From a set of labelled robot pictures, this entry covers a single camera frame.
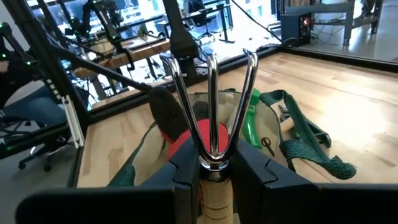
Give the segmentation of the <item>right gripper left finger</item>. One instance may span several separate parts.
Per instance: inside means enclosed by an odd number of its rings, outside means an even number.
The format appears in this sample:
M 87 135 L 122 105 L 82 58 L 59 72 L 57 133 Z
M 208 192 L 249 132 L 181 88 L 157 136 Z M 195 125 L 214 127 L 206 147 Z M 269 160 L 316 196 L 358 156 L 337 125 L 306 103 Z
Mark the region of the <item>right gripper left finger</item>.
M 47 189 L 26 197 L 17 224 L 163 224 L 197 220 L 199 156 L 189 139 L 138 186 Z

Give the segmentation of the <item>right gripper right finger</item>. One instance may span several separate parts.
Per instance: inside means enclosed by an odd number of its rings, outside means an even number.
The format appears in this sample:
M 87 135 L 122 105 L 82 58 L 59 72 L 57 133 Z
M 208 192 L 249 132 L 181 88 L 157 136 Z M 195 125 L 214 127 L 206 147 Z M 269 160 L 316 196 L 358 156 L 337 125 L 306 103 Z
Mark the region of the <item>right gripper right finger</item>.
M 241 223 L 397 224 L 396 184 L 313 183 L 240 141 L 231 181 Z

